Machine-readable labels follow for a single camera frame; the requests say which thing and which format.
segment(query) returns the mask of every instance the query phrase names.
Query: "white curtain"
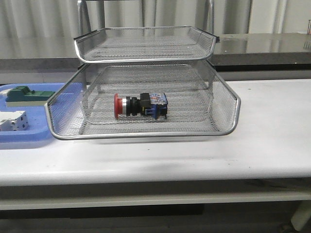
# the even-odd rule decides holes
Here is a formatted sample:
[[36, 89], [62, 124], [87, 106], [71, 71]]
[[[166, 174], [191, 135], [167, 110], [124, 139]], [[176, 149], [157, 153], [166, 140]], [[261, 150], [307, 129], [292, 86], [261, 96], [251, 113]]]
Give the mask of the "white curtain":
[[[203, 27], [204, 0], [87, 2], [92, 29]], [[311, 0], [215, 0], [215, 34], [306, 31]], [[76, 37], [77, 0], [0, 0], [0, 37]]]

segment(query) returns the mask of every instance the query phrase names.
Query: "tray metal frame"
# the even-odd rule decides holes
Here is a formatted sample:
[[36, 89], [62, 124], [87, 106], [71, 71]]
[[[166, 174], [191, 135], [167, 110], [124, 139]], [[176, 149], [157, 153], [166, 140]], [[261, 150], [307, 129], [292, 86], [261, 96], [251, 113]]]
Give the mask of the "tray metal frame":
[[[126, 65], [135, 65], [137, 63], [126, 63]], [[118, 66], [120, 64], [106, 64], [107, 66]], [[86, 74], [86, 72], [90, 72], [90, 66], [96, 66], [96, 65], [89, 65], [84, 64], [79, 71], [77, 71], [73, 77], [57, 92], [55, 93], [45, 104], [45, 110], [46, 110], [46, 117], [48, 121], [49, 129], [52, 133], [52, 135], [60, 140], [77, 140], [77, 139], [109, 139], [109, 138], [143, 138], [143, 137], [185, 137], [185, 136], [220, 136], [220, 135], [227, 135], [233, 132], [238, 124], [239, 119], [239, 113], [240, 113], [240, 106], [241, 106], [241, 99], [240, 97], [231, 89], [231, 87], [222, 79], [221, 76], [211, 67], [212, 72], [215, 76], [217, 76], [218, 81], [222, 83], [222, 85], [230, 92], [230, 94], [235, 98], [235, 110], [234, 110], [234, 117], [231, 124], [230, 129], [226, 131], [216, 131], [216, 132], [146, 132], [146, 133], [98, 133], [98, 134], [79, 134], [79, 135], [62, 135], [55, 131], [54, 125], [53, 125], [53, 118], [51, 115], [51, 109], [50, 106], [53, 105], [53, 102], [55, 101], [55, 98], [60, 95], [72, 82], [75, 82], [76, 79], [79, 79], [82, 82], [83, 88], [81, 89], [81, 97], [77, 98], [77, 101], [82, 101], [82, 93], [86, 90], [86, 77], [89, 76]]]
[[[105, 60], [105, 59], [98, 59], [98, 60], [88, 60], [85, 59], [83, 56], [89, 52], [89, 51], [96, 51], [96, 48], [98, 47], [98, 45], [100, 45], [101, 43], [103, 43], [105, 41], [105, 35], [106, 32], [108, 31], [112, 31], [112, 30], [118, 30], [119, 32], [121, 30], [133, 30], [133, 31], [141, 31], [141, 30], [154, 30], [154, 31], [159, 31], [159, 30], [182, 30], [182, 29], [189, 29], [190, 31], [194, 31], [196, 33], [199, 33], [199, 36], [197, 38], [196, 44], [198, 44], [199, 41], [201, 41], [202, 43], [202, 47], [206, 47], [206, 43], [207, 43], [207, 39], [209, 40], [209, 43], [211, 44], [210, 48], [207, 48], [207, 50], [205, 50], [205, 55], [193, 55], [193, 57], [183, 57], [183, 55], [176, 57], [176, 56], [172, 56], [171, 55], [167, 55], [167, 57], [162, 56], [162, 57], [157, 57], [157, 58], [128, 58], [128, 59], [110, 59], [110, 60]], [[123, 62], [154, 62], [154, 61], [189, 61], [189, 60], [203, 60], [203, 59], [207, 59], [209, 58], [214, 51], [215, 48], [215, 44], [219, 42], [219, 37], [205, 32], [201, 29], [192, 27], [192, 26], [166, 26], [166, 27], [126, 27], [126, 28], [102, 28], [102, 29], [98, 29], [92, 32], [89, 32], [85, 35], [79, 36], [77, 38], [74, 38], [74, 47], [75, 47], [75, 51], [76, 54], [78, 56], [78, 58], [84, 62], [84, 63], [88, 63], [88, 64], [97, 64], [97, 63], [123, 63]]]

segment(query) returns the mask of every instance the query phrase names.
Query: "floor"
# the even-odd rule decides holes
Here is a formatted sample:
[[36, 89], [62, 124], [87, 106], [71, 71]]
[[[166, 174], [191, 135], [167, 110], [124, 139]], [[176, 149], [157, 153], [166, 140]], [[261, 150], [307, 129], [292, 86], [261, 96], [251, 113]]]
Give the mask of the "floor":
[[[298, 201], [0, 211], [4, 233], [277, 233]], [[311, 223], [301, 231], [311, 232]]]

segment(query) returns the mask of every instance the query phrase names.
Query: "metal mesh tray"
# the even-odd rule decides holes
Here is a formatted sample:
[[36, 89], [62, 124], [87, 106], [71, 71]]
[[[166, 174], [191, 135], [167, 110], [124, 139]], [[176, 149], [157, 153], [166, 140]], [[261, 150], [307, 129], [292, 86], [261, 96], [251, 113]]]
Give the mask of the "metal mesh tray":
[[74, 44], [85, 63], [200, 60], [212, 55], [216, 38], [190, 26], [104, 28]]
[[[166, 119], [115, 119], [115, 93], [144, 92], [166, 94]], [[209, 136], [235, 129], [240, 99], [207, 61], [98, 64], [84, 65], [45, 107], [58, 139]]]

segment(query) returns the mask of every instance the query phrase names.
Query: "white electrical component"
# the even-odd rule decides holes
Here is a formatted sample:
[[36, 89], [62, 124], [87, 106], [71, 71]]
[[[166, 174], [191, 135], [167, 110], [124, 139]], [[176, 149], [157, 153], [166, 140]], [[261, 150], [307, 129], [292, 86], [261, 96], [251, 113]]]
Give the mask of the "white electrical component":
[[12, 88], [0, 91], [0, 96], [7, 98], [10, 90], [12, 90]]
[[11, 127], [11, 121], [10, 120], [2, 120], [0, 121], [0, 132], [1, 131], [11, 131], [12, 127]]
[[26, 111], [0, 112], [0, 131], [22, 131], [27, 127]]

